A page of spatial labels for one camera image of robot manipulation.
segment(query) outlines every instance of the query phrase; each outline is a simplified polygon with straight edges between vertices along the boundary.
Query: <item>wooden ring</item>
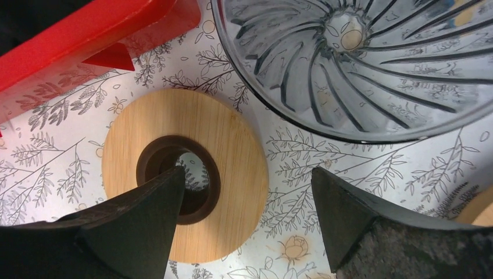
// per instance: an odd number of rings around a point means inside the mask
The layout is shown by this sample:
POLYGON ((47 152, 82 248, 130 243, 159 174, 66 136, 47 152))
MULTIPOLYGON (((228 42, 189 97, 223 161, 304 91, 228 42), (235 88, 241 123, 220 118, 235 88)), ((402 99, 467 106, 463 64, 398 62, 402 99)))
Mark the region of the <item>wooden ring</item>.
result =
POLYGON ((210 262, 250 237, 267 201, 265 154, 238 112, 190 90, 160 90, 135 100, 106 136, 103 184, 113 198, 172 167, 185 152, 202 160, 210 183, 204 192, 185 195, 170 259, 210 262))

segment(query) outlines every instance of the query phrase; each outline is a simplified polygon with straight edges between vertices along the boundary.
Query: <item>botanical patterned paper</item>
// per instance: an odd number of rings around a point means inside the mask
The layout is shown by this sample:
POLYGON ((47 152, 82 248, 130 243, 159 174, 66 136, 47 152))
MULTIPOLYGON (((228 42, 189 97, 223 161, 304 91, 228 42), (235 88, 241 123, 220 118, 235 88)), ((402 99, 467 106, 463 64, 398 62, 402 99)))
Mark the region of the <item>botanical patterned paper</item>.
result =
MULTIPOLYGON (((101 156, 112 121, 130 102, 161 88, 203 92, 241 112, 262 139, 270 175, 264 214, 242 247, 212 263, 170 261, 166 278, 334 278, 309 186, 316 166, 445 219, 492 183, 492 116, 406 144, 318 137, 280 119, 248 91, 219 42, 210 3, 201 5, 200 25, 135 59, 135 72, 112 70, 0 126, 1 225, 56 220, 104 201, 101 156)), ((193 169, 193 158, 182 160, 193 169)), ((196 169, 190 187, 204 183, 202 168, 196 169)))

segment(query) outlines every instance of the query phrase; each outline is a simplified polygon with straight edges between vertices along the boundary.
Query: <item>red plastic object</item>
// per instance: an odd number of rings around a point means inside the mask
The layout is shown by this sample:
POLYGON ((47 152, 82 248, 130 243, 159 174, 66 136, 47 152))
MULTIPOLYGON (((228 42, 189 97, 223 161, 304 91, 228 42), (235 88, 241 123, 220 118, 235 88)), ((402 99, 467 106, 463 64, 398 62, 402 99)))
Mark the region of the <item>red plastic object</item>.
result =
POLYGON ((0 57, 0 123, 197 26, 197 0, 93 0, 0 57))

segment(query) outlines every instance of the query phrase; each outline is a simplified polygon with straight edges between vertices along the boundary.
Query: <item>glass bowl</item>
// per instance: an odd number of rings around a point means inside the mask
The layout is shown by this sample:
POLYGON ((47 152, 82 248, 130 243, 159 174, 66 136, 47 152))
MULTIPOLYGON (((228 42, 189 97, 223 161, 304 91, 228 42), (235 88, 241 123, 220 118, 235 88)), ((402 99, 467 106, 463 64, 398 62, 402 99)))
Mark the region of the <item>glass bowl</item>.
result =
POLYGON ((271 110, 337 140, 451 131, 493 110, 493 0, 212 0, 237 73, 271 110))

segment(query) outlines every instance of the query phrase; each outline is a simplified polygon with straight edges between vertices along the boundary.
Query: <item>dark brown rubber ring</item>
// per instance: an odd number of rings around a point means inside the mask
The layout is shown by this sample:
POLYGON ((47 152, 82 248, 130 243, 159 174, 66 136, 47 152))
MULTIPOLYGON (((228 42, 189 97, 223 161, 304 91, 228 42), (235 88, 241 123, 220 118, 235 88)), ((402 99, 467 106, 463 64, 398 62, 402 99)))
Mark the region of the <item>dark brown rubber ring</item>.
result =
POLYGON ((209 176, 202 190, 185 189, 177 224, 194 224, 207 217, 216 207, 220 193, 220 176, 209 152, 197 142, 180 135, 167 135, 144 148, 137 162, 137 185, 143 185, 158 174, 171 169, 181 155, 191 152, 200 158, 209 176))

